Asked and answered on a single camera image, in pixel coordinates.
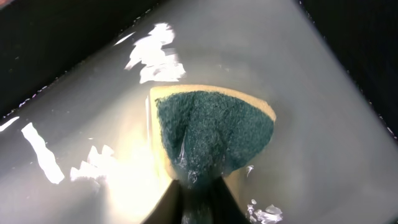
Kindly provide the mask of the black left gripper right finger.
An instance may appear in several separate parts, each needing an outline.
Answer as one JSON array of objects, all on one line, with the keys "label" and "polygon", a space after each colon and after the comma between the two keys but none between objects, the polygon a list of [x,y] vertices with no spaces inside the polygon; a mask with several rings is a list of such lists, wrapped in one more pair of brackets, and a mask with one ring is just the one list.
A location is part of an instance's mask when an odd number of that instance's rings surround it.
[{"label": "black left gripper right finger", "polygon": [[215,224],[250,224],[222,177],[211,185],[211,211]]}]

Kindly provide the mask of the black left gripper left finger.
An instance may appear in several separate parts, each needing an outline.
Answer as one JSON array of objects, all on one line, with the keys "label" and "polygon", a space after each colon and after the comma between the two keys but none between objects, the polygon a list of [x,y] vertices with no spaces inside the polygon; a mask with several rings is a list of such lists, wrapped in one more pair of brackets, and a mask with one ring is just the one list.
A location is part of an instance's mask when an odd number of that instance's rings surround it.
[{"label": "black left gripper left finger", "polygon": [[180,182],[173,180],[142,224],[181,224],[183,196]]}]

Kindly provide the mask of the green and yellow sponge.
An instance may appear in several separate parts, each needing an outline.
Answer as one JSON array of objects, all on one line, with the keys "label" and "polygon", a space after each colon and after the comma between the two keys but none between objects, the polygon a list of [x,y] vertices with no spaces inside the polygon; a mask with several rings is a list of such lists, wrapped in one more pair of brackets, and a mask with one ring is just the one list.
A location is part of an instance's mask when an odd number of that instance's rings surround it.
[{"label": "green and yellow sponge", "polygon": [[188,189],[244,167],[270,142],[276,114],[266,101],[208,85],[150,89],[152,148],[159,170]]}]

